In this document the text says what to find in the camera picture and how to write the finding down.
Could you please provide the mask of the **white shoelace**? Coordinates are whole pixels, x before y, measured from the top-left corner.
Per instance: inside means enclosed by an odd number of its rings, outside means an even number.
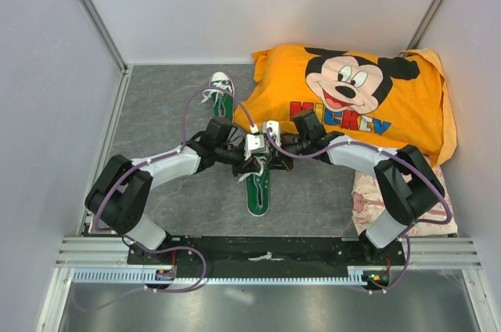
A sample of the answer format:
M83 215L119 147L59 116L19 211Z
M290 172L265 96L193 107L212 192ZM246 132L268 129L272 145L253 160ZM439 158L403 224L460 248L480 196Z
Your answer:
M238 178L238 183L251 175L261 176L265 171L265 166L270 156L268 153L256 153L246 160L242 167L241 175Z

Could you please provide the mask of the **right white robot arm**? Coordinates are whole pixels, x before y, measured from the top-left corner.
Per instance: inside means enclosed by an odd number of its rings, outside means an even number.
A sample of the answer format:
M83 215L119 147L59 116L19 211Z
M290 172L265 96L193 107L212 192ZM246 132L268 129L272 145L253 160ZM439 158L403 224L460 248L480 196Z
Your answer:
M378 147L341 132L327 132L313 110L300 111L293 121L296 134L282 133L276 121L263 123L263 134L283 156L313 158L376 179L384 211L359 234L359 257L365 263L377 264L386 256L387 248L418 223L451 222L445 190L417 147Z

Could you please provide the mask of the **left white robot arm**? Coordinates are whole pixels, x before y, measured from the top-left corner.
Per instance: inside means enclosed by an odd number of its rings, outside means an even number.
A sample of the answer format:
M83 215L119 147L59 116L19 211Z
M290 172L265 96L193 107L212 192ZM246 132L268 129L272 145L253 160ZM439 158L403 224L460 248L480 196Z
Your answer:
M169 234L145 213L150 191L174 179L200 173L216 163L232 166L233 173L263 169L255 154L265 138L255 132L238 145L231 143L236 125L224 117L212 118L205 130L186 143L153 157L130 160L111 157L85 198L85 207L112 231L144 246L155 264L169 260Z

